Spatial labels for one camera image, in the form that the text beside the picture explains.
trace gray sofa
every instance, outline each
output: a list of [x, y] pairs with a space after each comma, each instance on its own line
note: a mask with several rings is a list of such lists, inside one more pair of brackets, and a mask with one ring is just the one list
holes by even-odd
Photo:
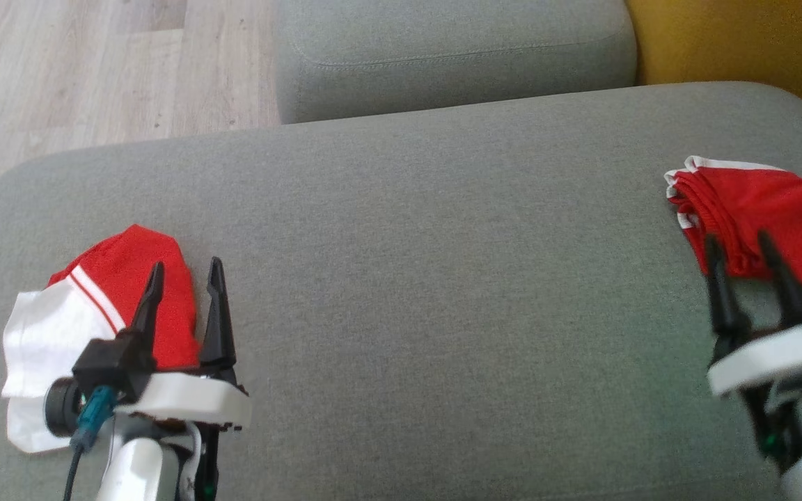
[[[284, 120], [618, 89], [21, 165], [0, 179], [0, 389], [16, 293], [139, 223], [178, 239], [200, 311], [210, 257], [225, 262], [254, 418], [223, 437], [219, 499], [780, 498], [747, 413], [707, 389], [704, 281], [662, 175], [690, 154], [802, 175], [802, 101], [756, 83], [626, 88], [620, 2], [442, 4], [454, 15], [281, 1]], [[439, 18], [468, 23], [449, 38]], [[739, 288], [776, 320], [768, 287]], [[60, 497], [70, 454], [20, 453], [4, 411], [0, 499]], [[75, 499], [95, 495], [104, 448]]]
[[632, 86], [623, 0], [278, 0], [283, 123]]

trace folded red cloth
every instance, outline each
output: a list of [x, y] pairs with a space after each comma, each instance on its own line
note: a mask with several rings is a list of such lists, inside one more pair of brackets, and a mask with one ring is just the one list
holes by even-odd
[[715, 234], [729, 274], [768, 278], [757, 232], [769, 232], [802, 282], [802, 177], [757, 163], [690, 156], [669, 171], [666, 195], [677, 205], [680, 228], [707, 273], [704, 238]]
[[153, 358], [168, 369], [198, 364], [194, 338], [197, 310], [191, 271], [174, 238], [140, 225], [98, 242], [55, 273], [48, 285], [70, 280], [101, 312], [113, 333], [131, 323], [150, 270], [157, 261], [165, 267], [163, 298], [157, 311]]

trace blue cable connector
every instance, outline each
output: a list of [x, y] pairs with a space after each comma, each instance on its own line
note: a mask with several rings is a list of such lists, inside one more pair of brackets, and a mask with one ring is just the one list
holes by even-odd
[[113, 415], [113, 408], [117, 405], [117, 393], [109, 386], [99, 386], [92, 392], [86, 406], [82, 408], [77, 419], [77, 428], [70, 438], [70, 447], [84, 453], [92, 450], [98, 438], [98, 432], [104, 422]]

